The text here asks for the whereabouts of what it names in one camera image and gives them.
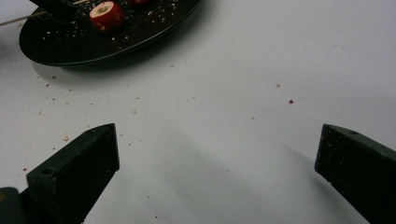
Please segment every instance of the apple slice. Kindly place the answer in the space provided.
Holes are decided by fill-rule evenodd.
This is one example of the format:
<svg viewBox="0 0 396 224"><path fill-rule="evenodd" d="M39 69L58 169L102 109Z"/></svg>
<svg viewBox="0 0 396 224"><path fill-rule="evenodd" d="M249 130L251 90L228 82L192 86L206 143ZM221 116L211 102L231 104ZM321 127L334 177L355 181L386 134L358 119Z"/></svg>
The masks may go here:
<svg viewBox="0 0 396 224"><path fill-rule="evenodd" d="M99 4L90 12L90 21L93 28L101 33L119 29L124 20L125 16L121 7L111 1Z"/></svg>
<svg viewBox="0 0 396 224"><path fill-rule="evenodd" d="M151 3L153 0L128 0L132 7L144 7Z"/></svg>

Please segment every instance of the round black tray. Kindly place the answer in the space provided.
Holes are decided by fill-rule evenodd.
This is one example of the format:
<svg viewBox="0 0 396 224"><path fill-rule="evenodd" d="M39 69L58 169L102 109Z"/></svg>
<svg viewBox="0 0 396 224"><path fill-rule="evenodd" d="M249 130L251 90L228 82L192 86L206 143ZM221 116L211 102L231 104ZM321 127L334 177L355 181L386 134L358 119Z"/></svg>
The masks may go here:
<svg viewBox="0 0 396 224"><path fill-rule="evenodd" d="M51 15L27 20L20 34L23 54L36 63L51 66L99 63L163 36L198 8L202 0L155 0L139 9L132 8L126 0L114 2L122 7L126 20L110 34L98 33L89 19L99 0L78 6L71 21L56 21Z"/></svg>

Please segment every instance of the white table surface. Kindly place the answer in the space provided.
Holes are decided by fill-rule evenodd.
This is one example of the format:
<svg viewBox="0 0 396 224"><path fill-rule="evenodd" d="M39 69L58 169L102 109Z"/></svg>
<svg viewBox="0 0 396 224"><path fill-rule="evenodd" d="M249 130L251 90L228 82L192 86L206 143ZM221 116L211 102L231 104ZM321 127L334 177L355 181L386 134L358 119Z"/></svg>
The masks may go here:
<svg viewBox="0 0 396 224"><path fill-rule="evenodd" d="M35 9L2 4L0 21ZM87 224L367 223L314 161L324 123L396 148L395 10L204 0L158 42L73 68L31 62L19 23L2 26L0 187L24 190L38 164L114 122L121 168Z"/></svg>

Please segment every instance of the red apple piece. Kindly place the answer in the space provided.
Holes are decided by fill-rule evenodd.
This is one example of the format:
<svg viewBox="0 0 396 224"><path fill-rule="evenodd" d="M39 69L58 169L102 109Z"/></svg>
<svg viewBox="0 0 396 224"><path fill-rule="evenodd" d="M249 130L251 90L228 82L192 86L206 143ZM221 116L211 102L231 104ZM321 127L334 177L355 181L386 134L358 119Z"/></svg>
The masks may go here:
<svg viewBox="0 0 396 224"><path fill-rule="evenodd" d="M93 28L101 33L108 33L119 29L125 20L125 16L119 5L107 1L91 10L90 20Z"/></svg>

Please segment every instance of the screw hole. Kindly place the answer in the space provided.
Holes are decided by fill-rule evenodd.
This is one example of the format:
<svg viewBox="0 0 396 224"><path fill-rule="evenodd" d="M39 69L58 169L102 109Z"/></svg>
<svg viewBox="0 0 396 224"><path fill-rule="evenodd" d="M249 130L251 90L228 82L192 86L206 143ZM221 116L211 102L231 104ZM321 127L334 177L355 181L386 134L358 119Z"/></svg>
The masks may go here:
<svg viewBox="0 0 396 224"><path fill-rule="evenodd" d="M49 167L49 168L44 169L43 171L41 171L41 174L42 175L51 175L53 172L55 172L55 168Z"/></svg>

